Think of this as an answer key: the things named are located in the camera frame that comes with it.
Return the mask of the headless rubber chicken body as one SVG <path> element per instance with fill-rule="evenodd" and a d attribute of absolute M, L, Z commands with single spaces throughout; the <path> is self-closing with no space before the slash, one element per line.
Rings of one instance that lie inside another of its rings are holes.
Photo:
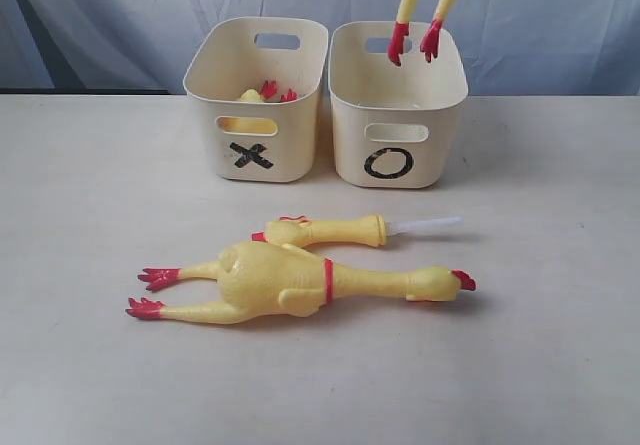
<path fill-rule="evenodd" d="M 239 102 L 266 103 L 279 93 L 276 80 L 266 80 L 262 88 L 247 89 L 238 98 Z M 219 122 L 221 130 L 229 133 L 273 135 L 278 131 L 275 121 L 268 118 L 222 117 Z"/>

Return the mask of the severed rubber chicken head neck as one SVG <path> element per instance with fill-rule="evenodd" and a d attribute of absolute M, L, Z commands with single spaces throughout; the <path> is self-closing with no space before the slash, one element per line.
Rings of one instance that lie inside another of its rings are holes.
<path fill-rule="evenodd" d="M 423 234 L 440 226 L 454 225 L 460 216 L 417 221 L 387 221 L 382 215 L 352 220 L 312 220 L 306 216 L 282 216 L 269 221 L 265 229 L 251 235 L 252 241 L 274 245 L 291 244 L 301 248 L 324 243 L 354 243 L 369 247 L 384 246 L 389 237 Z"/>

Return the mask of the cream bin with X mark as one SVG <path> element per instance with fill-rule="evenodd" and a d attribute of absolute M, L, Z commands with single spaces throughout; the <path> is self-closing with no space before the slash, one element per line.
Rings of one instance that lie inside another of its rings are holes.
<path fill-rule="evenodd" d="M 292 182 L 312 168 L 327 28 L 300 18 L 247 16 L 218 23 L 192 59 L 183 88 L 202 128 L 213 171 L 231 180 Z M 239 102 L 276 80 L 266 103 Z M 268 118 L 273 135 L 229 133 L 222 117 Z"/>

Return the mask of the cream bin with O mark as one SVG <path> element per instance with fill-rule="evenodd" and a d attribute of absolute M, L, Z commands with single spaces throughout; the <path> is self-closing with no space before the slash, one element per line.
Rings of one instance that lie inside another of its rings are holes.
<path fill-rule="evenodd" d="M 394 25 L 359 21 L 336 28 L 328 60 L 335 170 L 344 181 L 374 188 L 420 189 L 441 176 L 468 84 L 447 30 L 439 55 L 419 50 L 428 24 L 416 22 L 402 64 L 387 57 Z"/>

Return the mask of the white backdrop curtain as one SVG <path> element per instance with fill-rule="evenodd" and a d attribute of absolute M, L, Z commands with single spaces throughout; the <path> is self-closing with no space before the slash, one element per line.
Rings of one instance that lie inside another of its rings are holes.
<path fill-rule="evenodd" d="M 391 20 L 399 0 L 1 0 L 5 90 L 180 93 L 219 22 Z M 635 95 L 639 0 L 457 0 L 445 25 L 476 95 Z"/>

